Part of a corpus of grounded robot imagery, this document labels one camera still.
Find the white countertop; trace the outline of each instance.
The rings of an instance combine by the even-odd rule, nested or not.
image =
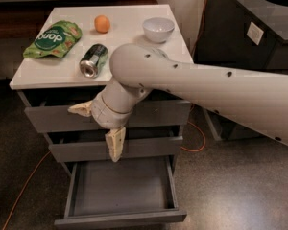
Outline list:
[[[94,18],[100,14],[108,17],[111,22],[107,34],[99,34],[94,29]],[[146,39],[142,29],[145,19],[157,16],[170,18],[176,24],[170,39],[162,44]],[[96,79],[86,78],[79,68],[81,58],[96,43],[101,43],[108,48],[109,58],[118,46],[136,43],[157,47],[172,60],[192,62],[192,57],[168,5],[54,8],[41,32],[60,20],[74,22],[82,29],[83,36],[80,41],[64,58],[25,58],[10,83],[11,89],[106,85],[111,78],[109,60]]]

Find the bowl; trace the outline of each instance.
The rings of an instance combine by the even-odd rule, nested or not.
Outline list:
[[[174,31],[175,24],[172,20],[154,17],[143,22],[145,36],[153,42],[165,42]]]

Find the orange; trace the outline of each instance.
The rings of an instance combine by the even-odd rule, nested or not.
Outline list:
[[[109,20],[104,15],[98,15],[94,20],[95,29],[100,34],[105,34],[110,28]]]

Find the concrete floor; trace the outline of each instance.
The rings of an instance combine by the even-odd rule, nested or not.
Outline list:
[[[17,94],[0,84],[0,229],[30,172],[48,151],[23,109]],[[268,138],[216,142],[199,108],[190,120],[203,129],[207,142],[203,151],[180,151],[175,184],[179,206],[188,214],[185,221],[124,230],[288,230],[288,148]],[[201,142],[188,126],[184,144],[194,149]],[[7,229],[55,229],[68,186],[65,171],[48,156]]]

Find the chip bag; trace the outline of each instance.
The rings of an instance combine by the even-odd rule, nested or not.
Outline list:
[[[45,56],[64,57],[81,38],[82,31],[77,24],[69,21],[58,21],[40,34],[24,51],[24,58],[42,58]]]

